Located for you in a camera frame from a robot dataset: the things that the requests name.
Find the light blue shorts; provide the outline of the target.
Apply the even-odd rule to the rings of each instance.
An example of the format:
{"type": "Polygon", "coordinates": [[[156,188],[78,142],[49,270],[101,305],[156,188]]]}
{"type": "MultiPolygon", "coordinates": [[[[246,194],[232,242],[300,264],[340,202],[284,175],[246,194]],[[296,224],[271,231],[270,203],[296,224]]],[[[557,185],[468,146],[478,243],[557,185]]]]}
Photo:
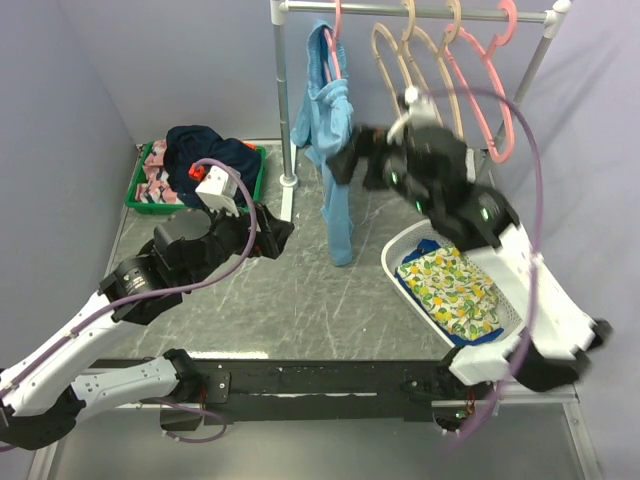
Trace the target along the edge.
{"type": "Polygon", "coordinates": [[[328,164],[346,146],[353,128],[353,107],[348,99],[346,54],[341,44],[331,54],[327,38],[333,34],[328,22],[318,20],[309,34],[307,86],[291,140],[306,149],[306,157],[320,170],[324,201],[321,213],[327,226],[331,261],[345,266],[352,261],[353,222],[349,210],[349,187],[336,182],[328,164]]]}

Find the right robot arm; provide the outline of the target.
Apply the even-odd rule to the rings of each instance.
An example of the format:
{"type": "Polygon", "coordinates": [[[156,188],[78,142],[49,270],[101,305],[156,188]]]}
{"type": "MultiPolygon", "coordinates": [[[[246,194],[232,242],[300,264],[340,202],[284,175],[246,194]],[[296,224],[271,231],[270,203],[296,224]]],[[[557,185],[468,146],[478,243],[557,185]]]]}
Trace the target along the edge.
{"type": "Polygon", "coordinates": [[[385,245],[381,263],[450,345],[440,391],[456,399],[511,379],[536,392],[578,382],[610,325],[567,295],[506,198],[470,179],[465,142],[439,125],[358,126],[327,163],[347,183],[361,159],[366,188],[392,189],[422,215],[385,245]]]}

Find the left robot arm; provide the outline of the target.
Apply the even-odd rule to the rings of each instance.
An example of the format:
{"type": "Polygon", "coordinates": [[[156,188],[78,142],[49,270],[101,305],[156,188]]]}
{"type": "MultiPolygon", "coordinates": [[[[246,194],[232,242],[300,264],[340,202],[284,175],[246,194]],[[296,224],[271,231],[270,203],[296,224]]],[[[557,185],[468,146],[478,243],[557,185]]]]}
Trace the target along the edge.
{"type": "Polygon", "coordinates": [[[237,215],[182,209],[157,225],[152,239],[104,278],[64,327],[2,370],[2,448],[39,450],[78,423],[138,400],[178,403],[199,396],[204,377],[183,349],[118,372],[85,371],[117,341],[181,304],[184,295],[217,283],[214,271],[230,258],[238,264],[278,258],[293,231],[293,223],[262,204],[237,215]]]}

